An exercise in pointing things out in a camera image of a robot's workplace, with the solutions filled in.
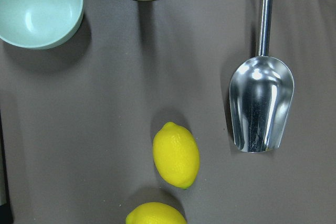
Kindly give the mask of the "mint green bowl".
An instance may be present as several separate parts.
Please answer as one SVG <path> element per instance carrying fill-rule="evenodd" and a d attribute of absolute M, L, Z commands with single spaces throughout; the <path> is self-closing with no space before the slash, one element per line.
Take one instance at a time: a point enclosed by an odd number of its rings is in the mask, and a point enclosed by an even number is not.
<path fill-rule="evenodd" d="M 1 0 L 1 40 L 49 49 L 69 40 L 83 19 L 83 0 Z"/>

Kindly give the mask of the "yellow lemon far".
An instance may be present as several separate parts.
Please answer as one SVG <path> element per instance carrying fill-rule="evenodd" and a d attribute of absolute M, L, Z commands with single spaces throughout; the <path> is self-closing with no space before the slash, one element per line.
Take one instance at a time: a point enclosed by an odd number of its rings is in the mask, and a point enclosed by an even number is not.
<path fill-rule="evenodd" d="M 167 183 L 182 189 L 194 183 L 200 168 L 200 153 L 188 129 L 167 122 L 156 133 L 152 147 L 155 167 Z"/>

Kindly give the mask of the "yellow lemon near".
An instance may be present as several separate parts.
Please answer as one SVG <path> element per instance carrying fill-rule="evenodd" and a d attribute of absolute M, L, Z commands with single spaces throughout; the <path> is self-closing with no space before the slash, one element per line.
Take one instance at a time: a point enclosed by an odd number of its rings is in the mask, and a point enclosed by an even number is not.
<path fill-rule="evenodd" d="M 147 202 L 137 206 L 126 217 L 131 223 L 187 223 L 175 208 L 160 202 Z"/>

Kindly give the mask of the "yellow lemon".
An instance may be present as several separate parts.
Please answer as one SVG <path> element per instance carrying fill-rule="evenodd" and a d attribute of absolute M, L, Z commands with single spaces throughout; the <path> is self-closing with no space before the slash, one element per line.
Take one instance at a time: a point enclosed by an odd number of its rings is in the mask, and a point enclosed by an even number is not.
<path fill-rule="evenodd" d="M 147 202 L 137 206 L 126 217 L 131 223 L 187 223 L 175 208 L 160 202 Z"/>
<path fill-rule="evenodd" d="M 167 183 L 182 189 L 194 183 L 200 168 L 200 153 L 188 129 L 167 122 L 156 133 L 152 147 L 155 167 Z"/>

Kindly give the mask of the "steel ice scoop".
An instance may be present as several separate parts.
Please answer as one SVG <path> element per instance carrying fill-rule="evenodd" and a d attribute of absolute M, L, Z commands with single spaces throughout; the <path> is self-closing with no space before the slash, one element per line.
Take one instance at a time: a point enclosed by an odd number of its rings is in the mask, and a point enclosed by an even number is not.
<path fill-rule="evenodd" d="M 245 153 L 280 146 L 295 89 L 288 66 L 269 55 L 271 13 L 272 0 L 261 0 L 257 56 L 237 68 L 229 86 L 234 143 Z"/>

